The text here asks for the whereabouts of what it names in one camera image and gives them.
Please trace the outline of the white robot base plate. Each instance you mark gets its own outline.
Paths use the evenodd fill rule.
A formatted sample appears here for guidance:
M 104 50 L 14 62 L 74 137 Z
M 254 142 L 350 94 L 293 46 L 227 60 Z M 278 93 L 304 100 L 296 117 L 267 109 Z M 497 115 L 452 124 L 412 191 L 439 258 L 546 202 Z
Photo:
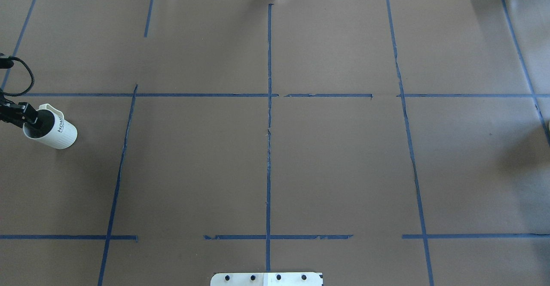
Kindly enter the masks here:
M 323 286 L 316 272 L 251 272 L 215 274 L 210 286 Z

